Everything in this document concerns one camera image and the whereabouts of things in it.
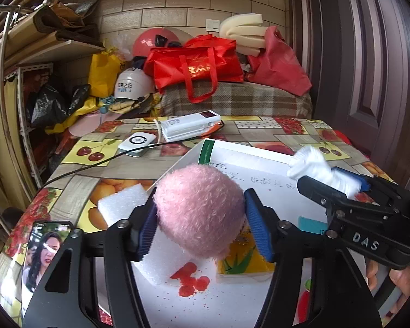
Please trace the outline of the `right hand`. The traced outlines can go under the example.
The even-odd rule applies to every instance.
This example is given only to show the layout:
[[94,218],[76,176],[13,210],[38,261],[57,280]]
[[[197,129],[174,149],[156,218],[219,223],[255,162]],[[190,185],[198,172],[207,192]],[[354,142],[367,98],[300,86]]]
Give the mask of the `right hand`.
[[[371,291],[376,288],[377,272],[379,270],[379,264],[376,261],[366,259],[366,278],[367,284]],[[390,280],[400,289],[402,295],[400,298],[391,306],[387,317],[392,317],[404,306],[407,299],[410,297],[410,266],[404,270],[391,270],[389,272]]]

